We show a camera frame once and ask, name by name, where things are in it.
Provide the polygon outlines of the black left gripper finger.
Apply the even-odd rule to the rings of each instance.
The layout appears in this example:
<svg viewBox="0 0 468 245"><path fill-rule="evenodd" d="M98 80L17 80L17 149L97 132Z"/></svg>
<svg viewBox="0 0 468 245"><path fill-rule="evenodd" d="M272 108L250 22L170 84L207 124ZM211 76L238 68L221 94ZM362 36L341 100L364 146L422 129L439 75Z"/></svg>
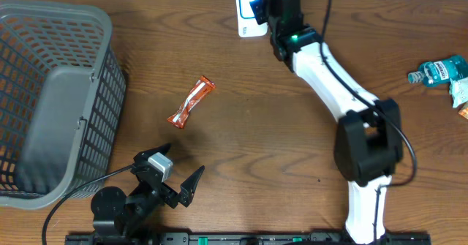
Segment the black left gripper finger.
<svg viewBox="0 0 468 245"><path fill-rule="evenodd" d="M180 201L193 201L195 191L201 176L203 175L205 166L200 166L190 177L188 177L181 185L179 192Z"/></svg>
<svg viewBox="0 0 468 245"><path fill-rule="evenodd" d="M135 161L147 161L149 157L161 153L162 155L166 155L168 151L170 150L171 144L166 143L164 145L158 146L156 148L151 148L145 151L139 152L135 157Z"/></svg>

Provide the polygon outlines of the red brown snack bar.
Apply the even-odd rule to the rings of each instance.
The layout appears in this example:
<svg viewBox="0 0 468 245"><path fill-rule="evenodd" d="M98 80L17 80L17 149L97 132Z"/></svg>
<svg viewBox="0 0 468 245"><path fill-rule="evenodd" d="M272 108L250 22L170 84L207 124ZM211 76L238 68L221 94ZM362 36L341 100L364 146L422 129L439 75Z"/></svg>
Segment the red brown snack bar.
<svg viewBox="0 0 468 245"><path fill-rule="evenodd" d="M167 121L174 127L183 129L186 125L187 119L189 118L191 110L215 88L216 84L202 75L176 113L168 117Z"/></svg>

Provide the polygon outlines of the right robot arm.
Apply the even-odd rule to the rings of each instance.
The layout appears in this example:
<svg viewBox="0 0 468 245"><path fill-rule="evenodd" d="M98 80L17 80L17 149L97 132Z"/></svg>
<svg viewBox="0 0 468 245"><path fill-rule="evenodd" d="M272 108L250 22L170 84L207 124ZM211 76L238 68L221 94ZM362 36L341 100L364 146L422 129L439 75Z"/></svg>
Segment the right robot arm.
<svg viewBox="0 0 468 245"><path fill-rule="evenodd" d="M345 230L354 244L384 244L386 187L403 157L399 106L360 86L331 54L325 35L304 23L301 0L254 0L275 57L306 81L336 120L333 158L348 182Z"/></svg>

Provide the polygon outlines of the orange tissue pack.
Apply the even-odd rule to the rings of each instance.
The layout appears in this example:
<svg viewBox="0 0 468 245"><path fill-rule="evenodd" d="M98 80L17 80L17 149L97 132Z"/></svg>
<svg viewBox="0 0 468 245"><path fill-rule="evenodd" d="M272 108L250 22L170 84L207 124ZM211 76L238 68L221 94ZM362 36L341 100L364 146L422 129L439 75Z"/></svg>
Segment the orange tissue pack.
<svg viewBox="0 0 468 245"><path fill-rule="evenodd" d="M464 104L464 106L460 109L458 114L463 118L468 119L468 102Z"/></svg>

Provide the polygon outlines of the teal mouthwash bottle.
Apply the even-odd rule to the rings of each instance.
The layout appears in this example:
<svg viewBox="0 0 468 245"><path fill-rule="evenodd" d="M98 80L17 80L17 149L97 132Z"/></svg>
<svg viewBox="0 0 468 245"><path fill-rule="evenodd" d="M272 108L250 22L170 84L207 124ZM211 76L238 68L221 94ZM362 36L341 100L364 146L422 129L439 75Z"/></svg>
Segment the teal mouthwash bottle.
<svg viewBox="0 0 468 245"><path fill-rule="evenodd" d="M417 71L407 76L409 83L422 83L428 88L461 80L467 77L467 61L460 55L451 56L440 61L422 63Z"/></svg>

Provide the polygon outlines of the light green wipes packet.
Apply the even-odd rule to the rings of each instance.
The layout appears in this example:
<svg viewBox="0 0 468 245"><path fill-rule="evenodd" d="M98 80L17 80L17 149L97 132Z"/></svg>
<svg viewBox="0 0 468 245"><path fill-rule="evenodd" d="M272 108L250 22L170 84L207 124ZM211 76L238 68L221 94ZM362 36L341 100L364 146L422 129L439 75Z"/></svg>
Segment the light green wipes packet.
<svg viewBox="0 0 468 245"><path fill-rule="evenodd" d="M467 78L451 80L449 94L452 96L454 108L467 102Z"/></svg>

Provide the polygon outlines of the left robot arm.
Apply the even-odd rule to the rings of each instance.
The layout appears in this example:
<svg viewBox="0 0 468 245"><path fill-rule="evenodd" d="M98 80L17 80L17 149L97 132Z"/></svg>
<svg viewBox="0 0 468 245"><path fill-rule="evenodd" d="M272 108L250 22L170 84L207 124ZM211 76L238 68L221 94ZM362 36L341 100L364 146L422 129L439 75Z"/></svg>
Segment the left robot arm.
<svg viewBox="0 0 468 245"><path fill-rule="evenodd" d="M93 196L93 244L158 244L158 235L144 227L147 218L160 206L187 207L192 203L205 167L196 169L177 192L165 183L173 171L173 162L166 157L169 150L167 143L134 157L130 172L138 185L129 195L116 186L107 186Z"/></svg>

